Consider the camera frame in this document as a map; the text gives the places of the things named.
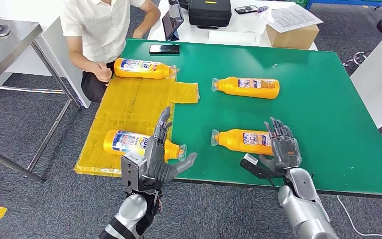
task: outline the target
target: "black bag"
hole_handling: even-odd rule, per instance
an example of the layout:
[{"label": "black bag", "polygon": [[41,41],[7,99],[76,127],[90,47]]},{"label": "black bag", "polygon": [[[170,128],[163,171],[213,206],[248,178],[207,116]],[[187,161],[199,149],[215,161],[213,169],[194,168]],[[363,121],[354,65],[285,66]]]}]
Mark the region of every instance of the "black bag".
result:
[{"label": "black bag", "polygon": [[199,27],[225,27],[232,16],[230,0],[190,0],[190,24]]}]

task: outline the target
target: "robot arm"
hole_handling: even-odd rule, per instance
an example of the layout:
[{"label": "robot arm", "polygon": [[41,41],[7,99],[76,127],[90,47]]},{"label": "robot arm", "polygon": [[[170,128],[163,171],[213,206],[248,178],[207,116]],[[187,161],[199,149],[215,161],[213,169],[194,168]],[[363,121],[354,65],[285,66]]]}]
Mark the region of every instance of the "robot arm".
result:
[{"label": "robot arm", "polygon": [[[298,239],[338,239],[330,226],[330,219],[317,195],[309,173],[299,168],[301,155],[296,139],[288,126],[271,118],[274,130],[265,122],[272,140],[273,159],[264,155],[259,160],[246,154],[240,165],[260,179],[282,177],[284,185],[278,189],[278,199]],[[265,167],[257,166],[258,161]]]},{"label": "robot arm", "polygon": [[127,198],[99,239],[142,239],[154,217],[162,211],[162,184],[170,182],[194,164],[196,153],[175,165],[164,162],[170,107],[161,114],[144,156],[130,151],[121,156],[122,189]]}]

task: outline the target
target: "orange bottle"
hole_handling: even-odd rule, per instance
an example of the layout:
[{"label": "orange bottle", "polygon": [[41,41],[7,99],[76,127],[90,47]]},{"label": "orange bottle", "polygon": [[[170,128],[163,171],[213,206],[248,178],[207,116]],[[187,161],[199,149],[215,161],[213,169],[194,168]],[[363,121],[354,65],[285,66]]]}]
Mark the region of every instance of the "orange bottle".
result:
[{"label": "orange bottle", "polygon": [[274,99],[279,94],[279,81],[233,76],[220,80],[213,78],[211,90],[223,91],[229,95]]},{"label": "orange bottle", "polygon": [[269,133],[263,131],[231,129],[227,132],[213,130],[211,146],[222,145],[233,151],[273,155]]},{"label": "orange bottle", "polygon": [[174,79],[177,75],[175,65],[168,66],[160,62],[132,60],[118,58],[115,61],[115,74],[121,77],[153,78],[163,79],[170,77]]},{"label": "orange bottle", "polygon": [[[110,154],[124,155],[134,150],[144,155],[147,142],[150,136],[131,133],[123,130],[110,130],[103,141],[103,149]],[[183,161],[187,154],[187,146],[185,144],[179,146],[166,139],[165,141],[165,162],[169,159],[179,159]]]}]

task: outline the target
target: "person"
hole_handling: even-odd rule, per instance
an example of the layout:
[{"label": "person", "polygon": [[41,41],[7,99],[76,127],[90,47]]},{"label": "person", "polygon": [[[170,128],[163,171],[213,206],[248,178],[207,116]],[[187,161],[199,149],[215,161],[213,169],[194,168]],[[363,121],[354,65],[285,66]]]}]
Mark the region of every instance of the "person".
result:
[{"label": "person", "polygon": [[143,35],[159,20],[160,11],[151,0],[65,0],[61,13],[68,55],[83,70],[81,88],[92,102],[101,102],[113,65],[125,47],[130,5],[146,12],[132,37]]}]

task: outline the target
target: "bottle cap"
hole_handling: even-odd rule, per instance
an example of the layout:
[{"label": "bottle cap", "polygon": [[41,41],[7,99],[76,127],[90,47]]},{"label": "bottle cap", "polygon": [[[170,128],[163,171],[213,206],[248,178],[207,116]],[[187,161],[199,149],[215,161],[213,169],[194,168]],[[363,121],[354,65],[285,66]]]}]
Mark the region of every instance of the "bottle cap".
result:
[{"label": "bottle cap", "polygon": [[185,144],[179,146],[178,150],[178,160],[179,161],[184,161],[185,157],[187,156],[187,146]]},{"label": "bottle cap", "polygon": [[171,79],[176,79],[177,78],[177,72],[179,71],[179,69],[177,68],[176,65],[173,65],[170,68],[170,74],[169,74],[169,77]]},{"label": "bottle cap", "polygon": [[219,131],[213,130],[211,132],[211,146],[216,146],[219,144]]},{"label": "bottle cap", "polygon": [[211,91],[215,92],[219,89],[219,79],[213,78],[211,81]]}]

